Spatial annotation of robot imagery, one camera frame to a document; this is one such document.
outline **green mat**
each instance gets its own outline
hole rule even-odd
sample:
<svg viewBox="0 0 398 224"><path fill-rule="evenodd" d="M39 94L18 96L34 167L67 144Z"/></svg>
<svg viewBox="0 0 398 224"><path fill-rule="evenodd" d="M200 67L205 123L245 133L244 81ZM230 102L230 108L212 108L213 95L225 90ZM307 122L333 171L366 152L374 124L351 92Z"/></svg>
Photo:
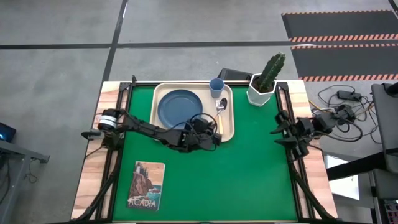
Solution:
<svg viewBox="0 0 398 224"><path fill-rule="evenodd" d="M214 152L181 154L127 133L114 221L296 221L285 150L274 143L276 97L250 105L247 87L232 87L235 134ZM154 87L134 89L130 113L149 121ZM127 208L135 161L163 162L158 211Z"/></svg>

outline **book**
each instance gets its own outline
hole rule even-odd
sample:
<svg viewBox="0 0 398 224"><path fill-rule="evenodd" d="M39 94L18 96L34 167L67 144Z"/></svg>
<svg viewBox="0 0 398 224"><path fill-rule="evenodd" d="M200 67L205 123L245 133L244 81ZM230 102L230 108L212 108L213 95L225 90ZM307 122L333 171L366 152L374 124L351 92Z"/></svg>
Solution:
<svg viewBox="0 0 398 224"><path fill-rule="evenodd" d="M127 207L158 211L163 190L165 164L136 161Z"/></svg>

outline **gray floor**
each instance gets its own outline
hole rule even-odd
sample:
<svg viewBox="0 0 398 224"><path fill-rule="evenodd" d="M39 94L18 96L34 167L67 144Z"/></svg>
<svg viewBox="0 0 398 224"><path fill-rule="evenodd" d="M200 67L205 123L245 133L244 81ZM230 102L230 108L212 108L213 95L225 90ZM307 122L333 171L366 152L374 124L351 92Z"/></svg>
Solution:
<svg viewBox="0 0 398 224"><path fill-rule="evenodd" d="M0 0L0 45L111 43L121 0ZM387 0L129 1L119 42L287 40L283 12L391 9ZM18 129L16 143L51 154L32 164L39 176L24 186L11 223L70 217L108 49L0 50L0 121ZM110 80L208 80L223 67L261 72L271 55L287 55L280 79L297 79L288 47L118 49ZM345 82L368 94L372 82ZM308 97L333 84L307 83ZM325 93L325 98L333 94ZM370 120L359 123L364 132ZM326 151L358 157L378 152L369 137L343 144L323 138ZM344 220L368 210L343 207Z"/></svg>

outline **cactus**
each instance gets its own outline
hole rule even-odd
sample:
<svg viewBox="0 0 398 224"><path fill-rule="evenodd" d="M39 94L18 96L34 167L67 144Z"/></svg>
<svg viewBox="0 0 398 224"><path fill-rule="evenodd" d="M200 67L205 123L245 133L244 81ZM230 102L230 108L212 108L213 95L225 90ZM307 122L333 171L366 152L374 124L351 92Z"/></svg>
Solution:
<svg viewBox="0 0 398 224"><path fill-rule="evenodd" d="M272 82L275 80L276 76L278 76L280 70L284 66L285 62L285 54L277 53L272 56L272 58L267 62L266 67L262 71L259 78L255 80L257 91L260 93L266 93L269 88L272 86Z"/></svg>

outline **white pot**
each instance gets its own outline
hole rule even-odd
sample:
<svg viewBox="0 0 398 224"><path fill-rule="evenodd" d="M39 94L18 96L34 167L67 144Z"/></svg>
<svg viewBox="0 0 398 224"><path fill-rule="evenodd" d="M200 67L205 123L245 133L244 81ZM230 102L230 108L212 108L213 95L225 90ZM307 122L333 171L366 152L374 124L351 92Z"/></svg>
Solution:
<svg viewBox="0 0 398 224"><path fill-rule="evenodd" d="M253 86L251 85L251 83L253 82L253 80L259 76L261 74L254 74L251 77L250 80L250 84L249 84L249 89L246 92L247 96L248 96L248 100L250 104L256 105L256 106L263 106L265 103L267 103L267 101L269 100L269 98L272 96L272 94L274 94L275 92L275 88L276 88L276 80L274 82L274 87L272 89L272 91L268 92L268 93L259 93L255 88L253 88Z"/></svg>

